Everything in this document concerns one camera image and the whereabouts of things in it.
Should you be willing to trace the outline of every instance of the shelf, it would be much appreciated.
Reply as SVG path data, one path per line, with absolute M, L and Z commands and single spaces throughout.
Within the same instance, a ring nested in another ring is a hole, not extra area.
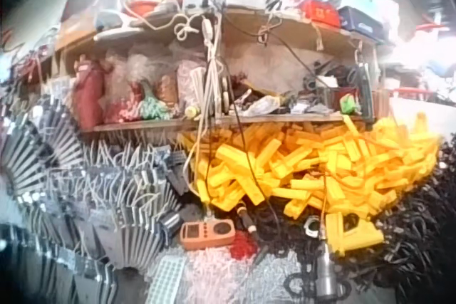
M 334 113 L 330 115 L 319 114 L 270 114 L 260 115 L 257 117 L 239 117 L 243 124 L 252 124 L 258 122 L 338 122 L 342 121 L 342 115 Z M 215 125 L 237 125 L 235 116 L 225 116 L 217 118 L 213 121 Z M 148 121 L 135 121 L 123 122 L 119 124 L 100 125 L 94 127 L 92 130 L 86 130 L 85 133 L 90 132 L 110 132 L 110 131 L 123 131 L 123 130 L 154 130 L 154 129 L 195 129 L 198 121 L 194 120 L 148 120 Z
M 122 122 L 118 124 L 107 124 L 95 126 L 91 130 L 85 130 L 84 133 L 90 132 L 109 132 L 109 131 L 123 131 L 123 130 L 153 130 L 162 128 L 196 128 L 198 122 L 194 120 L 147 120 L 147 121 L 133 121 Z
M 265 25 L 269 19 L 269 15 L 263 11 L 227 9 L 225 15 L 227 19 L 225 19 L 224 23 L 223 41 L 227 45 L 257 42 L 256 37 L 242 33 L 235 26 L 248 33 L 258 34 L 261 26 Z M 359 41 L 369 46 L 380 45 L 372 38 L 356 32 L 352 33 L 322 23 L 312 24 L 309 19 L 300 18 L 298 14 L 277 14 L 277 16 L 282 18 L 282 24 L 273 28 L 272 32 L 282 38 L 292 48 L 316 51 L 316 41 L 318 38 L 316 28 L 320 31 L 323 41 L 324 50 L 321 52 L 335 57 L 352 58 Z M 281 44 L 273 36 L 269 37 L 269 43 Z
M 175 14 L 176 13 L 152 13 L 145 19 L 153 26 L 158 27 L 169 23 Z M 213 18 L 211 14 L 205 14 L 205 16 L 207 18 Z M 390 46 L 379 44 L 373 39 L 360 35 L 356 32 L 351 33 L 349 31 L 327 26 L 322 23 L 312 24 L 309 19 L 301 18 L 299 14 L 284 13 L 277 14 L 277 16 L 282 18 L 282 25 L 274 28 L 273 32 L 277 36 L 280 36 L 292 48 L 316 51 L 316 39 L 318 34 L 315 28 L 318 28 L 321 33 L 324 47 L 322 53 L 327 53 L 335 57 L 352 58 L 355 46 L 359 41 L 362 41 L 364 44 L 369 46 L 381 46 L 381 49 L 379 50 L 379 54 L 381 55 L 387 54 L 391 50 Z M 258 34 L 260 27 L 267 23 L 269 14 L 265 14 L 264 11 L 227 9 L 224 12 L 224 17 L 223 41 L 225 44 L 231 45 L 245 42 L 256 43 L 257 39 L 236 30 L 229 22 L 233 23 L 236 27 L 239 27 L 243 31 Z M 143 32 L 132 33 L 130 36 L 126 37 L 112 37 L 109 40 L 99 42 L 95 42 L 93 40 L 96 33 L 91 33 L 65 47 L 60 48 L 56 52 L 59 55 L 65 54 L 68 60 L 74 60 L 82 53 L 97 55 L 105 53 L 112 47 L 127 51 L 135 42 L 156 41 L 167 45 L 175 38 L 175 25 L 184 22 L 184 18 L 177 17 L 174 20 L 173 25 L 159 31 L 154 31 L 148 28 L 141 20 L 137 19 L 132 21 L 130 26 L 144 28 Z M 201 22 L 201 17 L 195 18 L 192 21 L 192 27 L 201 29 Z M 202 42 L 200 33 L 189 33 L 189 37 L 199 38 Z M 269 37 L 269 43 L 281 44 L 273 36 Z M 72 68 L 72 63 L 73 61 L 68 61 L 67 67 Z
M 253 124 L 258 122 L 335 122 L 342 121 L 342 115 L 334 113 L 330 115 L 320 114 L 268 114 L 256 117 L 239 117 L 243 124 Z M 233 115 L 228 115 L 215 120 L 217 125 L 236 125 L 237 119 Z

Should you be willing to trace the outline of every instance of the orange multimeter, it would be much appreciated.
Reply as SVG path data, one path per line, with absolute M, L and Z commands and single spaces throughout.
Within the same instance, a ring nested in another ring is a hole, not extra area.
M 188 251 L 222 247 L 234 241 L 235 233 L 230 219 L 186 222 L 180 229 L 180 243 Z

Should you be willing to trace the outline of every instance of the blue box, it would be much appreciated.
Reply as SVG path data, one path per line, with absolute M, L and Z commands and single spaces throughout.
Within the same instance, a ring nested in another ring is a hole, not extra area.
M 353 7 L 345 6 L 338 12 L 341 17 L 341 28 L 347 31 L 356 31 L 379 42 L 385 41 L 382 23 Z

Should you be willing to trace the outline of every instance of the yellow plastic pile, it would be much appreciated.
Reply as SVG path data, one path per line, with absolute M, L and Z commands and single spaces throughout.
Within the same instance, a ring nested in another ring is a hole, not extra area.
M 327 221 L 340 226 L 344 215 L 357 214 L 361 219 L 358 230 L 368 235 L 375 230 L 366 221 L 370 216 L 392 205 L 414 182 L 431 173 L 439 137 L 428 132 L 424 114 L 417 116 L 412 132 L 392 118 L 379 120 L 371 132 L 348 116 L 343 121 L 253 124 L 244 129 L 247 153 L 238 131 L 219 129 L 210 143 L 200 143 L 202 153 L 197 165 L 195 161 L 192 165 L 201 201 L 230 211 L 244 195 L 255 205 L 264 201 L 264 195 L 277 196 L 290 199 L 284 213 L 297 219 L 306 206 L 321 210 L 326 197 Z M 195 140 L 193 133 L 179 137 L 188 150 Z M 343 229 L 334 225 L 329 224 L 328 237 L 334 249 L 341 250 Z

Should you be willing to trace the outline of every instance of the black cable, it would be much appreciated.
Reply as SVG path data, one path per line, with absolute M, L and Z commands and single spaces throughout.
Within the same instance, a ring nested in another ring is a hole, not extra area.
M 223 14 L 223 18 L 227 21 L 227 23 L 229 25 L 231 25 L 233 28 L 235 28 L 236 30 L 238 30 L 239 32 L 243 33 L 246 36 L 255 37 L 255 38 L 263 36 L 263 35 L 259 35 L 257 33 L 251 33 L 251 32 L 245 31 L 242 28 L 238 27 L 236 24 L 234 24 L 231 21 L 231 19 L 229 19 L 229 17 L 223 12 L 223 10 L 221 10 L 215 3 L 214 3 L 214 5 Z M 323 85 L 325 85 L 327 88 L 330 88 L 327 84 L 322 82 L 315 75 L 314 71 L 299 58 L 299 56 L 294 52 L 293 48 L 284 39 L 282 39 L 280 36 L 276 35 L 272 31 L 267 31 L 266 33 L 271 35 L 271 36 L 273 36 L 276 40 L 280 41 L 280 43 L 282 43 L 285 46 L 285 48 L 292 54 L 292 56 L 299 62 L 299 64 L 301 64 L 311 74 L 312 78 L 314 78 L 315 80 L 318 80 L 319 82 L 323 83 Z
M 250 162 L 249 154 L 247 153 L 247 144 L 245 142 L 245 136 L 244 136 L 244 130 L 242 128 L 242 123 L 241 123 L 241 120 L 239 119 L 239 113 L 237 112 L 236 104 L 234 103 L 234 91 L 233 91 L 233 85 L 232 85 L 232 82 L 231 82 L 231 73 L 229 72 L 229 66 L 228 66 L 227 62 L 222 57 L 219 57 L 219 59 L 223 62 L 225 68 L 227 69 L 227 74 L 228 74 L 227 75 L 227 80 L 228 80 L 227 83 L 228 83 L 229 96 L 231 97 L 231 99 L 233 101 L 234 114 L 236 115 L 236 121 L 237 121 L 237 125 L 239 127 L 239 133 L 240 133 L 241 139 L 242 139 L 242 148 L 244 150 L 245 155 L 247 156 L 247 162 L 249 164 L 250 172 L 252 173 L 252 178 L 254 180 L 254 183 L 255 183 L 256 187 L 258 188 L 258 190 L 263 195 L 266 204 L 268 205 L 269 209 L 271 210 L 272 216 L 274 217 L 274 220 L 275 220 L 276 225 L 277 225 L 277 236 L 275 237 L 275 239 L 272 240 L 272 241 L 265 241 L 265 242 L 273 242 L 273 241 L 276 241 L 276 240 L 280 239 L 281 235 L 282 235 L 281 234 L 281 227 L 280 227 L 279 217 L 277 216 L 276 211 L 274 210 L 273 206 L 271 205 L 271 202 L 269 201 L 268 197 L 264 193 L 263 189 L 259 185 L 257 177 L 255 176 L 255 172 L 254 172 L 252 164 Z

